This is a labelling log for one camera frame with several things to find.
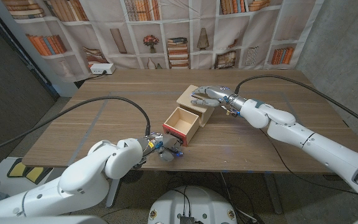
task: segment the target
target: open drawer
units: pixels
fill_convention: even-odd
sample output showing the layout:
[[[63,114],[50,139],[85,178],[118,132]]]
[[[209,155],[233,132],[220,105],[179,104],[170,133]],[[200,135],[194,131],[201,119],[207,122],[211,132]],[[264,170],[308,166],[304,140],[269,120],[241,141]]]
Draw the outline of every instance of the open drawer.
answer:
[[[177,107],[162,128],[165,134],[175,136],[183,146],[187,146],[200,126],[198,118],[197,114]]]

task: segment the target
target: gray wall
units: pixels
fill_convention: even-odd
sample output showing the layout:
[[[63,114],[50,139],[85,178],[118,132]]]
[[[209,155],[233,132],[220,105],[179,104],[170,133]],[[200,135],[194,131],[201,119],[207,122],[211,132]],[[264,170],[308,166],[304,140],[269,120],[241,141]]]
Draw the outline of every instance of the gray wall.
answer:
[[[358,114],[358,1],[325,0],[296,69]],[[334,108],[358,135],[358,120]]]

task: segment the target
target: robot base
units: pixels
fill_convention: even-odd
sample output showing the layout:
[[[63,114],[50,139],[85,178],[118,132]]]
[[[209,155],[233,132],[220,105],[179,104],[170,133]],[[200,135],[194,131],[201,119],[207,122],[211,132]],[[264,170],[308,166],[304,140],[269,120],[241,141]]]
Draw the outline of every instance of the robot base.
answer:
[[[184,192],[185,186],[176,188]],[[191,217],[186,223],[237,223],[236,215],[231,204],[221,195],[205,187],[187,186],[186,196],[190,201]],[[154,202],[149,213],[148,224],[177,223],[183,216],[183,194],[170,190]],[[185,216],[189,217],[189,203],[185,200]]]

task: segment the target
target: potted plant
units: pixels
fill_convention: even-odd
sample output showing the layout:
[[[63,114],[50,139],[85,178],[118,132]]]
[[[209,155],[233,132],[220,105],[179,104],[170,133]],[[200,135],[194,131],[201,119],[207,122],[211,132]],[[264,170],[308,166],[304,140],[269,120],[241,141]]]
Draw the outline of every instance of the potted plant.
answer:
[[[155,53],[154,45],[158,44],[160,40],[153,35],[147,35],[143,38],[143,43],[146,46],[150,46],[150,53]]]

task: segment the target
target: wooden table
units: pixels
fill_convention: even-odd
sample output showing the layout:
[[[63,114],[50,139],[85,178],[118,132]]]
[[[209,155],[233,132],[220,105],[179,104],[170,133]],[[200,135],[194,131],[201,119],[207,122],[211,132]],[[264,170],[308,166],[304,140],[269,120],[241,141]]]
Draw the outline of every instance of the wooden table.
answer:
[[[153,132],[162,132],[162,124],[178,106],[177,98],[189,85],[224,85],[234,90],[241,80],[262,74],[282,75],[312,86],[301,72],[294,70],[121,70],[85,82],[65,108],[97,96],[123,96],[147,112]],[[358,137],[326,100],[303,87],[264,78],[243,84],[239,94],[288,111],[307,128],[358,152]],[[128,103],[118,100],[88,103],[56,119],[25,155],[23,163],[66,167],[85,157],[89,148],[100,140],[117,143],[120,139],[143,136],[144,130],[144,117]],[[301,149],[273,142],[294,172],[330,173]],[[142,169],[288,172],[260,130],[242,118],[226,116],[221,108],[215,109],[206,126],[199,128],[183,152],[183,157],[171,162],[162,162],[152,154]]]

